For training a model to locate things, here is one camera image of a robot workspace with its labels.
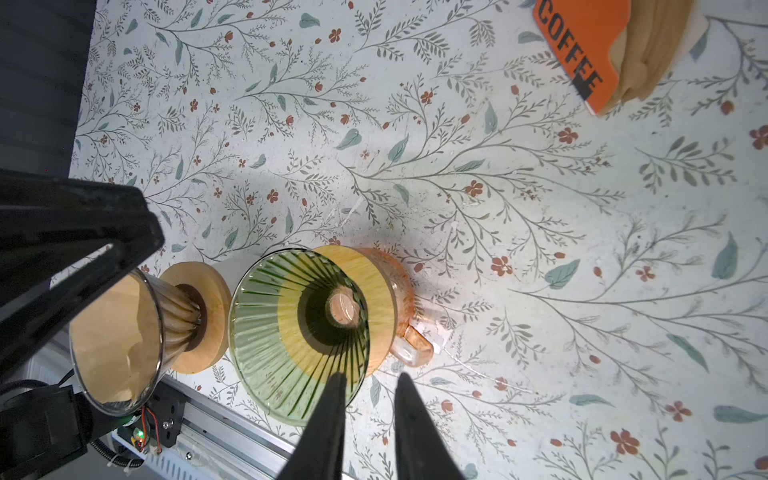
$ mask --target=floral pattern surface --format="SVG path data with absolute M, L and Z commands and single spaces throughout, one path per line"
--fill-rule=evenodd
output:
M 768 478 L 768 10 L 702 2 L 690 54 L 596 118 L 533 3 L 100 0 L 71 174 L 142 190 L 152 274 L 402 261 L 435 358 L 366 380 L 352 476 L 396 477 L 405 371 L 466 478 Z M 227 356 L 179 377 L 301 434 Z

